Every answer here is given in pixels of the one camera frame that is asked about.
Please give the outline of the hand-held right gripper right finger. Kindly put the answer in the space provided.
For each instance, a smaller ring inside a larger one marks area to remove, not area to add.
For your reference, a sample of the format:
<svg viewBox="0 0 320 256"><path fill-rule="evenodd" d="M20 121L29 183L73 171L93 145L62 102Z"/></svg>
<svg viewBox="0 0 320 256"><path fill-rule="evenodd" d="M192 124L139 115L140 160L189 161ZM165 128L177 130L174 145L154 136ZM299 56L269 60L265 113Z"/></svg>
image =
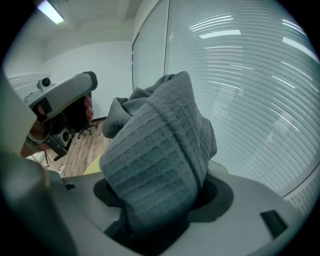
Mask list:
<svg viewBox="0 0 320 256"><path fill-rule="evenodd" d="M165 256L273 256L292 239L303 215L266 185L210 161L193 209L165 238Z"/></svg>

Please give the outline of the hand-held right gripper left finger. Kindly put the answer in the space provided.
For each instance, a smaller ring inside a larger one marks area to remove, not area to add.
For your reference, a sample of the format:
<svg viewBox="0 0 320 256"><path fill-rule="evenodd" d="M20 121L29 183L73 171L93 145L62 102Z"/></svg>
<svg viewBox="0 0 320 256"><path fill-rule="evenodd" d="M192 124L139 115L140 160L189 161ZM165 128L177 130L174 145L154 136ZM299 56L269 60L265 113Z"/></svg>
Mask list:
<svg viewBox="0 0 320 256"><path fill-rule="evenodd" d="M79 256L137 255L104 234L119 220L121 209L109 207L95 196L94 185L103 178L101 172L69 178L61 178L55 171L47 174L52 197Z"/></svg>

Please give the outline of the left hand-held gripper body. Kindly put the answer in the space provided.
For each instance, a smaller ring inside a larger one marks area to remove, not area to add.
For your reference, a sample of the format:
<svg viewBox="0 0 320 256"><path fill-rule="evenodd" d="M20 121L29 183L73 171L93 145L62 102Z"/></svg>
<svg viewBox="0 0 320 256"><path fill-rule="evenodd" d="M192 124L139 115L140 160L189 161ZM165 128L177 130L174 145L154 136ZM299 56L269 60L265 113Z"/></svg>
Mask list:
<svg viewBox="0 0 320 256"><path fill-rule="evenodd" d="M27 135L26 141L32 146L47 145L56 153L54 161L64 157L77 133L90 127L84 105L85 96L98 86L97 76L85 71L71 76L57 84L44 77L37 82L37 89L24 98L27 106L36 114L47 129L45 139Z"/></svg>

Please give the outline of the person's left hand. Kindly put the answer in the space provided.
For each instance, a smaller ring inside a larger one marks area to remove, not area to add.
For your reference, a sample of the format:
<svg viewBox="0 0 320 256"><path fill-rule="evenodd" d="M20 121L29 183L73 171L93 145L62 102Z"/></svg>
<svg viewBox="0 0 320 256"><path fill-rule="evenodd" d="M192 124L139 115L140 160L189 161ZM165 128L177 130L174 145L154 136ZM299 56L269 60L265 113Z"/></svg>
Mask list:
<svg viewBox="0 0 320 256"><path fill-rule="evenodd" d="M92 99L89 96L84 98L85 115L88 121L91 121L94 116L94 110L92 108ZM38 120L36 120L30 130L31 135L38 140L44 140L48 135L48 129Z"/></svg>

